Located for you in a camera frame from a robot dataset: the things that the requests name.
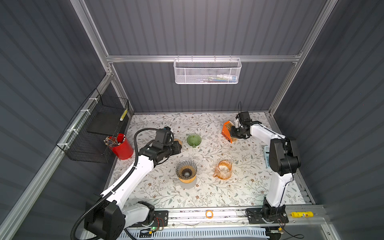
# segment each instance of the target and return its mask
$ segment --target leaf pattern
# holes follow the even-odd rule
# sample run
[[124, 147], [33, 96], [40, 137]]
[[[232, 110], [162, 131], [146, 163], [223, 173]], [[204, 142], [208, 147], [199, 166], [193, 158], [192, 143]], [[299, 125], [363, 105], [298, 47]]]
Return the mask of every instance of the leaf pattern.
[[[234, 121], [236, 113], [211, 114], [151, 114], [134, 115], [126, 137], [133, 146], [134, 134], [145, 127], [171, 127], [175, 138], [183, 143], [182, 153], [171, 156], [164, 164], [156, 166], [134, 189], [126, 202], [132, 206], [146, 201], [156, 208], [227, 207], [262, 205], [268, 193], [272, 170], [264, 159], [265, 144], [259, 139], [238, 139], [230, 144], [222, 135], [223, 124]], [[254, 121], [270, 127], [264, 113], [250, 113]], [[197, 133], [202, 142], [196, 148], [187, 144], [187, 137]], [[154, 139], [155, 131], [139, 134], [139, 149]], [[135, 154], [128, 160], [118, 160], [110, 185], [133, 163]], [[197, 165], [197, 181], [191, 189], [176, 186], [176, 165], [182, 160], [192, 160]], [[232, 177], [221, 180], [213, 177], [214, 168], [221, 160], [232, 161]], [[289, 183], [286, 204], [304, 204], [295, 182]]]

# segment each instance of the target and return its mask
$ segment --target glue bottle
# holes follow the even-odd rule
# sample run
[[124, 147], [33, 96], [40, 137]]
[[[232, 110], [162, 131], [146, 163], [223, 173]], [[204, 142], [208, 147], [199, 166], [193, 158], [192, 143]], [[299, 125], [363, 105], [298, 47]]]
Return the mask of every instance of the glue bottle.
[[292, 212], [293, 217], [313, 217], [313, 212]]

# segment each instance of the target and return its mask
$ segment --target red pen holder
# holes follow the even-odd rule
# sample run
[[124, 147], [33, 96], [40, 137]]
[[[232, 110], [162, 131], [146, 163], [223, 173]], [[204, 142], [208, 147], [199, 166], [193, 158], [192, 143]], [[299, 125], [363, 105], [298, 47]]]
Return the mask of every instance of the red pen holder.
[[112, 147], [112, 152], [114, 152], [120, 160], [126, 160], [130, 158], [133, 155], [133, 148], [128, 143], [127, 139], [124, 140], [124, 134], [119, 133], [116, 140], [118, 143], [120, 143], [120, 145]]

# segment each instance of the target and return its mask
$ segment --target orange glass mug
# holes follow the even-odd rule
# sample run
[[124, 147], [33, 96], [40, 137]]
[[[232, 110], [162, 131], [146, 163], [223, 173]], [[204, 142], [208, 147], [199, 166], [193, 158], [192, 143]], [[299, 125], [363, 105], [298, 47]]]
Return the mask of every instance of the orange glass mug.
[[222, 180], [227, 180], [232, 176], [232, 162], [223, 160], [215, 167], [213, 177], [218, 177]]

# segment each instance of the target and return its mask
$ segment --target wooden ring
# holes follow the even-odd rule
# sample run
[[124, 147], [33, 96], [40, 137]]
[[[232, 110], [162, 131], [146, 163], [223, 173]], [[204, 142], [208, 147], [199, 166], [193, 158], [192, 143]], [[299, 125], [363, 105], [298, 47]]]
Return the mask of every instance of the wooden ring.
[[[207, 216], [207, 213], [209, 213], [209, 212], [212, 213], [212, 216], [211, 216], [211, 217], [208, 217], [208, 216]], [[211, 210], [208, 210], [208, 211], [205, 212], [205, 216], [206, 216], [208, 219], [211, 219], [211, 218], [213, 218], [213, 216], [214, 216], [214, 212], [212, 212]]]

